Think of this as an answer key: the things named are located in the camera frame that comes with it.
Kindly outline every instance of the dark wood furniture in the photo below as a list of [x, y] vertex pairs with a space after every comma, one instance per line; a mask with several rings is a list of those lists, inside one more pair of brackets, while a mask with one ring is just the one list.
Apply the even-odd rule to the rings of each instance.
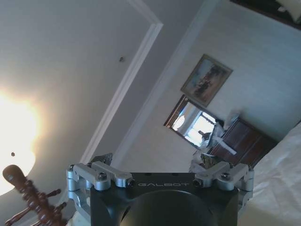
[[295, 23], [290, 13], [285, 11], [279, 11], [279, 7], [282, 5], [275, 0], [230, 0], [238, 5], [246, 7], [257, 13], [271, 17], [281, 23], [292, 26], [301, 30], [301, 23]]
[[15, 189], [18, 190], [19, 193], [23, 194], [23, 199], [27, 202], [27, 208], [6, 221], [5, 226], [11, 226], [32, 210], [38, 214], [39, 219], [39, 221], [32, 226], [65, 226], [67, 224], [67, 220], [62, 219], [61, 213], [66, 203], [63, 202], [57, 207], [49, 205], [48, 203], [48, 197], [59, 194], [61, 192], [60, 189], [49, 194], [39, 192], [32, 181], [28, 180], [21, 169], [16, 165], [7, 166], [2, 174], [9, 183], [15, 186]]
[[252, 167], [277, 144], [275, 140], [241, 118], [238, 118], [230, 126], [224, 134], [223, 140], [237, 152], [236, 155], [232, 155], [219, 144], [213, 147], [209, 154], [218, 156], [234, 165], [244, 163]]

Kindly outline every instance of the bed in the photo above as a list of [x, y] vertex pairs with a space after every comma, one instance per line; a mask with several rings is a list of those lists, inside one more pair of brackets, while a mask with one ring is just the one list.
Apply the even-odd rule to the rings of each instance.
[[301, 226], [301, 123], [255, 166], [240, 226]]

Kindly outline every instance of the ceiling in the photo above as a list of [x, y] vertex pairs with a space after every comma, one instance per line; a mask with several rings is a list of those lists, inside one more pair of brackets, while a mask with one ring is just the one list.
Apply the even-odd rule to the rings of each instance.
[[[119, 143], [201, 2], [2, 2], [0, 95], [25, 101], [37, 115], [36, 162], [28, 177], [38, 189], [64, 189], [68, 165], [91, 157], [122, 112], [131, 117], [117, 131]], [[106, 147], [102, 153], [114, 152]], [[3, 222], [25, 203], [11, 191], [0, 196], [0, 206]]]

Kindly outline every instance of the framed painting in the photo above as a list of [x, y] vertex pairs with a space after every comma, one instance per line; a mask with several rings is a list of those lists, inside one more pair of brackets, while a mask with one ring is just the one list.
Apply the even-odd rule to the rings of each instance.
[[191, 100], [207, 107], [232, 71], [232, 69], [204, 54], [181, 91]]

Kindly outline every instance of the bright light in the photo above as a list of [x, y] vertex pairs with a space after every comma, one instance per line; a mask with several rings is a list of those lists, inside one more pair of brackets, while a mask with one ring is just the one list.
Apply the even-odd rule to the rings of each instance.
[[18, 104], [0, 96], [0, 195], [13, 186], [2, 176], [10, 164], [21, 168], [25, 176], [35, 163], [31, 147], [37, 135], [37, 122], [33, 111], [26, 104]]
[[180, 118], [178, 118], [173, 125], [174, 131], [178, 131], [178, 129], [184, 124], [185, 122], [185, 116], [182, 115]]

